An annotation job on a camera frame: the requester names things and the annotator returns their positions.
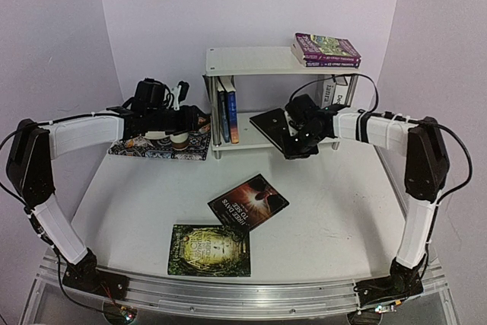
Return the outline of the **black gold-circle book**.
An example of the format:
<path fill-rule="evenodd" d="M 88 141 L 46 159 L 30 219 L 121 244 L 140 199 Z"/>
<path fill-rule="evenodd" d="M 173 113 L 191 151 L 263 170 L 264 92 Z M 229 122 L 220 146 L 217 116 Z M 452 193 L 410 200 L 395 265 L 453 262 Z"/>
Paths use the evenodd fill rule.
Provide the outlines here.
<path fill-rule="evenodd" d="M 319 153 L 316 145 L 308 146 L 304 143 L 299 131 L 288 124 L 285 111 L 281 108 L 252 116 L 250 123 L 282 153 L 286 160 L 305 159 Z"/>

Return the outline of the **dark blue barcode book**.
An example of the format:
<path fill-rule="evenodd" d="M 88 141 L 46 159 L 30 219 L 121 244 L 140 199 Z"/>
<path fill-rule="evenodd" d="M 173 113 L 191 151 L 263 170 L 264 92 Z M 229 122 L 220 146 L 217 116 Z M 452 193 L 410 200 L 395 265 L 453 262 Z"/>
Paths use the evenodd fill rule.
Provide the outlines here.
<path fill-rule="evenodd" d="M 228 125 L 228 114 L 227 114 L 227 105 L 226 105 L 226 93 L 225 89 L 221 83 L 221 79 L 217 77 L 217 92 L 218 92 L 218 112 L 221 121 L 221 134 L 222 138 L 225 143 L 229 143 L 231 141 L 229 125 Z"/>

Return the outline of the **dark Days book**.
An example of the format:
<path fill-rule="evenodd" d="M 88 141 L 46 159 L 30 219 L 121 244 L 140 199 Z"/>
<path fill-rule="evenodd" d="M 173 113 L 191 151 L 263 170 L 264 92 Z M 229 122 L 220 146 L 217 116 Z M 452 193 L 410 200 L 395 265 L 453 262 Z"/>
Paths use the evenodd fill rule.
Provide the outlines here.
<path fill-rule="evenodd" d="M 262 174 L 208 203 L 223 225 L 241 231 L 252 231 L 288 206 L 289 201 Z"/>

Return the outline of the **grey ianra book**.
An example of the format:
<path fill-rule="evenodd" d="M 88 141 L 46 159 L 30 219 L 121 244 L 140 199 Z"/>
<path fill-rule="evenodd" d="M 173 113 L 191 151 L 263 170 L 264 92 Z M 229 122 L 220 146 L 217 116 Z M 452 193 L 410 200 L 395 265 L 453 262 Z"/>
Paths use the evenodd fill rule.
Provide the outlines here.
<path fill-rule="evenodd" d="M 317 83 L 315 101 L 321 108 L 328 107 L 333 103 L 336 89 L 336 76 L 324 75 Z"/>

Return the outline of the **52-Storey Treehouse book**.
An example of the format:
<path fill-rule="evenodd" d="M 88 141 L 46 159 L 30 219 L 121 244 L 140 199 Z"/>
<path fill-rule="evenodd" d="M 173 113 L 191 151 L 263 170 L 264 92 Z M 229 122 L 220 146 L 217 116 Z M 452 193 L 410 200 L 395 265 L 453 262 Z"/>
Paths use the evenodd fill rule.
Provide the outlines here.
<path fill-rule="evenodd" d="M 361 62 L 327 62 L 327 61 L 307 61 L 304 60 L 301 63 L 304 67 L 307 68 L 349 68 L 349 69 L 358 69 Z"/>

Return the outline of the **Decorate Furniture large book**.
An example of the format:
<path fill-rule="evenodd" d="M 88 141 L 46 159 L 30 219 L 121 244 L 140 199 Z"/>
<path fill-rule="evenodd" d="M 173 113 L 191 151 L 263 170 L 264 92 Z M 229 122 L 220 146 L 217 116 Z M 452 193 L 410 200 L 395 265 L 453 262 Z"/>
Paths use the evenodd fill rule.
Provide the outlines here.
<path fill-rule="evenodd" d="M 335 89 L 332 104 L 346 105 L 350 81 L 351 78 L 349 76 L 337 75 L 334 77 Z"/>

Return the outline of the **green Alice book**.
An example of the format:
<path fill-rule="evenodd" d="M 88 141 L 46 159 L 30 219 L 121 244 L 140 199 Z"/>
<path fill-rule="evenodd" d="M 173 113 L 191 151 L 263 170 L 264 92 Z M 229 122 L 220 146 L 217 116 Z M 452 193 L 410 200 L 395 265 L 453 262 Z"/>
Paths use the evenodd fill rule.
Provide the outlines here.
<path fill-rule="evenodd" d="M 250 235 L 224 225 L 174 225 L 167 274 L 249 277 Z"/>

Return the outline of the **117-Storey Treehouse book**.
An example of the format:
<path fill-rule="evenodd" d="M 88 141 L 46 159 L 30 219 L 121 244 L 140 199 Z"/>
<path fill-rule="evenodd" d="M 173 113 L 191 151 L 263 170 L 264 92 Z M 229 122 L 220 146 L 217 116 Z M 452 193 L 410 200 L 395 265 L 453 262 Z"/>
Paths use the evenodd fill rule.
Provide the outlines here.
<path fill-rule="evenodd" d="M 360 62 L 361 55 L 349 40 L 296 33 L 291 52 L 300 62 Z"/>

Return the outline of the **blue orange paperback book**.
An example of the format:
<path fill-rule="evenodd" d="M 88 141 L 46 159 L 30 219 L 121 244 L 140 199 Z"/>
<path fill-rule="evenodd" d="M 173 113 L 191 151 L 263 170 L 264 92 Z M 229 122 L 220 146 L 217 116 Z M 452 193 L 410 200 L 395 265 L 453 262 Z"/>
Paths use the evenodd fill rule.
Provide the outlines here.
<path fill-rule="evenodd" d="M 228 120 L 231 143 L 237 144 L 240 139 L 238 132 L 237 98 L 234 91 L 228 92 Z"/>

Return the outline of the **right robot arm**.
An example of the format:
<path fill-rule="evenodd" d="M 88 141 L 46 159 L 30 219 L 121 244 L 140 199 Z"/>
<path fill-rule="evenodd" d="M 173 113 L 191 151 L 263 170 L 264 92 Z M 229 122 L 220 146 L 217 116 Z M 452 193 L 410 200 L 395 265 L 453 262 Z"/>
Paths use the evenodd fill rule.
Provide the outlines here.
<path fill-rule="evenodd" d="M 428 117 L 415 122 L 399 114 L 356 110 L 341 104 L 320 108 L 306 94 L 289 101 L 285 115 L 291 127 L 282 139 L 288 159 L 317 154 L 324 139 L 369 144 L 406 159 L 404 184 L 409 207 L 390 273 L 360 281 L 355 290 L 361 306 L 402 301 L 422 292 L 419 271 L 427 266 L 434 221 L 450 168 L 436 120 Z"/>

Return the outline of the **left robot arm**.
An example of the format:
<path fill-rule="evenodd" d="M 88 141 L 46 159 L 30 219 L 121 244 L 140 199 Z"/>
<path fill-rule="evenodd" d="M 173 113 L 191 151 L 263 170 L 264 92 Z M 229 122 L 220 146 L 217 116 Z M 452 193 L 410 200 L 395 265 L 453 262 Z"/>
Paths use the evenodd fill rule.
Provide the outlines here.
<path fill-rule="evenodd" d="M 189 84 L 174 88 L 146 78 L 123 104 L 100 112 L 34 121 L 23 119 L 6 140 L 11 143 L 6 176 L 9 194 L 19 200 L 40 240 L 66 266 L 61 286 L 121 299 L 129 284 L 123 274 L 102 270 L 97 255 L 73 228 L 57 194 L 55 160 L 98 145 L 142 137 L 149 132 L 182 135 L 198 131 L 207 113 L 186 104 Z"/>

